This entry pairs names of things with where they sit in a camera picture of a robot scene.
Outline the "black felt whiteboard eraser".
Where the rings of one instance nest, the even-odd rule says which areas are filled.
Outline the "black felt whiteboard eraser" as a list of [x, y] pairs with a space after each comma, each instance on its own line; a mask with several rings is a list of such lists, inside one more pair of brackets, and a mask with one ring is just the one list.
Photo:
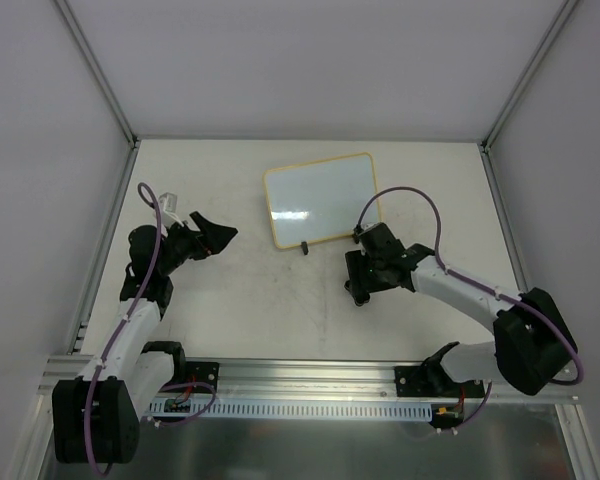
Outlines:
[[367, 304], [371, 298], [370, 293], [365, 290], [362, 290], [362, 291], [350, 290], [349, 294], [353, 298], [355, 305], [358, 307], [361, 307], [361, 306]]

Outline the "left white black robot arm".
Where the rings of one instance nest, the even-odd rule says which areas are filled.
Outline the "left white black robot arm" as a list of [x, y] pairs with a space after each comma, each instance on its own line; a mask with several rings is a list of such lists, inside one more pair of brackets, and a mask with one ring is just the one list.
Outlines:
[[171, 301], [171, 274], [187, 261], [220, 254], [238, 233], [199, 212], [190, 218], [194, 229], [160, 214], [155, 224], [129, 233], [130, 261], [105, 346], [75, 378], [58, 381], [52, 392], [59, 463], [88, 464], [96, 475], [105, 476], [113, 465], [127, 464], [135, 456], [140, 421], [159, 393], [216, 393], [214, 385], [189, 377], [180, 343], [151, 338]]

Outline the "yellow framed whiteboard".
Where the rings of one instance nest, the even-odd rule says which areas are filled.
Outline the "yellow framed whiteboard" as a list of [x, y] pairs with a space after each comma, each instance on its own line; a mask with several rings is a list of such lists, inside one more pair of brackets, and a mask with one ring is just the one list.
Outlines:
[[369, 202], [379, 190], [367, 152], [273, 168], [263, 185], [281, 250], [349, 237], [356, 225], [382, 220], [379, 204]]

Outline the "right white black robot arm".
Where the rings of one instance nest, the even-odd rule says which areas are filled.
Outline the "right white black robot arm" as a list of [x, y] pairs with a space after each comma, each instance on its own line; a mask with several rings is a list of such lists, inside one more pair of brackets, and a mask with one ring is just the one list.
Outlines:
[[374, 293], [402, 288], [441, 301], [492, 336], [478, 344], [444, 345], [408, 378], [414, 388], [446, 396], [465, 382], [499, 380], [533, 396], [558, 383], [568, 364], [581, 364], [575, 340], [548, 292], [516, 293], [453, 270], [429, 247], [405, 247], [383, 222], [356, 226], [354, 238], [359, 247], [345, 255], [345, 288], [356, 305], [369, 302]]

